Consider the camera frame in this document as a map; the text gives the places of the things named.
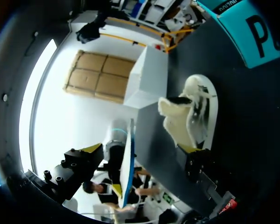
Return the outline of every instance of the cardboard box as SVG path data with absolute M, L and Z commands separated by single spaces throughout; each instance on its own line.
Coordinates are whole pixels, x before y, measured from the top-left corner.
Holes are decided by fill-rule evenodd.
M 104 64 L 103 72 L 128 78 L 135 62 L 109 56 Z
M 273 38 L 265 18 L 247 0 L 224 1 L 230 7 L 224 12 L 215 14 L 199 2 L 224 29 L 241 54 L 246 66 L 253 68 L 280 57 L 280 47 Z
M 121 57 L 79 51 L 64 90 L 68 93 L 123 103 L 135 62 Z

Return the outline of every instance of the teal sign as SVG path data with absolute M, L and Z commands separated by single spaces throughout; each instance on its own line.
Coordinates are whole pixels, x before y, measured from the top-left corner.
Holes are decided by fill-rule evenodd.
M 280 47 L 258 10 L 248 0 L 218 15 L 200 4 L 231 38 L 246 66 L 253 68 L 280 57 Z

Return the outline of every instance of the white box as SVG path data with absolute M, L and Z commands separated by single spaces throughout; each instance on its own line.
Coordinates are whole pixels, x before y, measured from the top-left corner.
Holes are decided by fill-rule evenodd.
M 168 54 L 147 46 L 131 70 L 124 105 L 137 109 L 167 95 Z
M 157 0 L 154 5 L 166 8 L 167 6 L 171 5 L 173 1 L 175 0 Z
M 151 6 L 147 12 L 147 15 L 145 17 L 145 21 L 149 22 L 159 22 L 161 20 L 161 17 L 163 16 L 163 9 Z

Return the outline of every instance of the person's arm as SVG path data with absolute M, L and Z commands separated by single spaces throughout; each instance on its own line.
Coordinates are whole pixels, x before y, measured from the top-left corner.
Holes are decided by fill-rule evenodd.
M 109 207 L 113 208 L 114 210 L 119 211 L 119 212 L 134 210 L 134 207 L 132 207 L 132 206 L 126 206 L 126 207 L 121 209 L 118 206 L 118 204 L 114 204 L 114 203 L 105 203 L 105 204 L 108 205 Z

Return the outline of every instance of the white cylinder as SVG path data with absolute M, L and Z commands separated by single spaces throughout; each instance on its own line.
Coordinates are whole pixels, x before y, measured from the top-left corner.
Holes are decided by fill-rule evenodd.
M 109 149 L 113 146 L 125 146 L 127 136 L 127 122 L 122 119 L 114 120 L 108 127 L 104 140 L 104 159 L 109 161 Z

